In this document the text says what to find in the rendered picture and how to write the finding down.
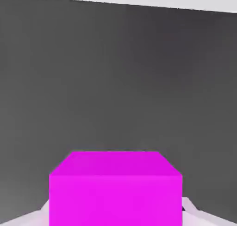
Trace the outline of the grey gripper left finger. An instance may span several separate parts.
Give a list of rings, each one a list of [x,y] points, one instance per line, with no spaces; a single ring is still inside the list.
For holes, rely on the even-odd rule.
[[[40,210],[4,222],[0,226],[49,226],[49,200]]]

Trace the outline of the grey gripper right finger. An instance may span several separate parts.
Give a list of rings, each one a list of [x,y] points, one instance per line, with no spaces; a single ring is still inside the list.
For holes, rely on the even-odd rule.
[[[182,198],[182,226],[237,226],[210,213],[198,210],[189,198]]]

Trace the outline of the small magenta cube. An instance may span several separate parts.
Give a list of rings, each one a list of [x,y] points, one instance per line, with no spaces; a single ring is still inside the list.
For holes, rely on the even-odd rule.
[[[49,175],[49,226],[182,226],[182,185],[156,151],[74,151]]]

